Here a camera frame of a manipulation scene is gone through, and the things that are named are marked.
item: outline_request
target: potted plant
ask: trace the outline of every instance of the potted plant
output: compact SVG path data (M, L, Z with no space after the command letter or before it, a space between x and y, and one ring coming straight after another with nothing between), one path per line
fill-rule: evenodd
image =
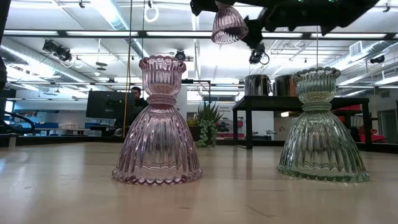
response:
M199 106L197 119L188 120L188 126L192 133L196 147L206 147L216 145L217 127L216 122L223 114L218 112L218 106L205 104Z

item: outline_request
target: metal pot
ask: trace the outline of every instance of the metal pot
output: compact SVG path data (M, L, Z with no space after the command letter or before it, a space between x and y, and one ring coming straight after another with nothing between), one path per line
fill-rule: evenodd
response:
M281 75L275 78L274 96L297 96L297 83L293 81L293 75Z
M268 96L271 92L271 81L267 75L248 75L244 78L246 96Z

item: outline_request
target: person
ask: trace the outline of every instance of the person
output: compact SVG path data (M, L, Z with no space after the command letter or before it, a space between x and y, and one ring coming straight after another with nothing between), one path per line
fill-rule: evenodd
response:
M144 98L141 98L141 89L137 86L131 88L131 92L134 94L135 102L134 102L134 111L132 119L126 121L126 126L130 126L132 122L138 117L138 115L147 107L149 104ZM122 128L124 123L124 118L116 119L114 125L116 127Z

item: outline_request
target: glass vase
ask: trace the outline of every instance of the glass vase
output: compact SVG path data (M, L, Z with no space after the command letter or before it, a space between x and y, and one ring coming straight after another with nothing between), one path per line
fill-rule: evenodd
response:
M186 65L150 56L139 62L147 106L132 123L113 178L132 184L179 184L202 175L187 122L175 109Z
M337 182L369 179L358 148L344 124L330 112L335 97L334 68L311 68L295 74L304 113L290 130L277 169L294 177Z

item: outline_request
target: black monitor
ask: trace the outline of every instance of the black monitor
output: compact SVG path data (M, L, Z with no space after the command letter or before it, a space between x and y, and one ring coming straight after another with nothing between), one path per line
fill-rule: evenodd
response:
M115 91L90 91L87 102L87 118L124 119L126 93ZM133 119L134 94L127 94L127 120Z

